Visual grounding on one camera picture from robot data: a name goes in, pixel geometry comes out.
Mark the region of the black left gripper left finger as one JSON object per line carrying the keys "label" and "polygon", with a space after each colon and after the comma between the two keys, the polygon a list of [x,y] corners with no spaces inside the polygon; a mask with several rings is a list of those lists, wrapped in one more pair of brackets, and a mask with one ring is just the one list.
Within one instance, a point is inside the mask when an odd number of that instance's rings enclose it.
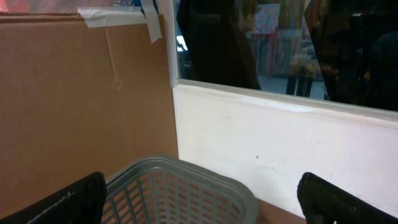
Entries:
{"label": "black left gripper left finger", "polygon": [[1,219],[1,224],[100,224],[107,188],[94,172],[52,195]]}

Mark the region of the white tape strips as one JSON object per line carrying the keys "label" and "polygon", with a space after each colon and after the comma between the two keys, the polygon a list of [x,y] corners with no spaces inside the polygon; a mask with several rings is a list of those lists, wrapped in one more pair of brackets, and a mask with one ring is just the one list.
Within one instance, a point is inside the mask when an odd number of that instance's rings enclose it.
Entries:
{"label": "white tape strips", "polygon": [[150,41],[162,38],[156,1],[142,0],[134,6],[78,7],[89,28],[147,24]]}

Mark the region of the glass window with frame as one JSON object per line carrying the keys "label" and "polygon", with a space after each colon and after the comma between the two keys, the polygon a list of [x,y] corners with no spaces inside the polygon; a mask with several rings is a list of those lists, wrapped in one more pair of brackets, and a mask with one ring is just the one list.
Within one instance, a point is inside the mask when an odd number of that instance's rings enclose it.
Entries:
{"label": "glass window with frame", "polygon": [[397,133],[395,1],[158,1],[179,136]]}

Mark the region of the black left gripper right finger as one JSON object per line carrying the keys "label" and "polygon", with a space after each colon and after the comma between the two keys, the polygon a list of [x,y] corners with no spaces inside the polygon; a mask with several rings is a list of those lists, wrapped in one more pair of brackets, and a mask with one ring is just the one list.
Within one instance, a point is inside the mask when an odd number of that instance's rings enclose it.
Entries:
{"label": "black left gripper right finger", "polygon": [[307,224],[397,224],[397,218],[306,172],[297,198]]}

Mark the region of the grey plastic mesh basket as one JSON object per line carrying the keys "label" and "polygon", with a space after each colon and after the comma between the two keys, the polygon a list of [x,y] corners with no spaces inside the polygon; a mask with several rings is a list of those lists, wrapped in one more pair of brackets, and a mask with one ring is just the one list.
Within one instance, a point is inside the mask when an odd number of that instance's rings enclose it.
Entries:
{"label": "grey plastic mesh basket", "polygon": [[106,180],[102,223],[255,224],[257,199],[237,180],[171,157],[147,157]]}

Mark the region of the brown cardboard sheet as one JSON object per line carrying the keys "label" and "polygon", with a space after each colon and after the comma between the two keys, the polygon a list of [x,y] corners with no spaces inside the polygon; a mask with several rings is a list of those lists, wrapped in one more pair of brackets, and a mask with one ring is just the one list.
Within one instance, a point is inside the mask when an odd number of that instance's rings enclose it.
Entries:
{"label": "brown cardboard sheet", "polygon": [[2,217],[156,155],[178,155],[165,37],[76,14],[1,14]]}

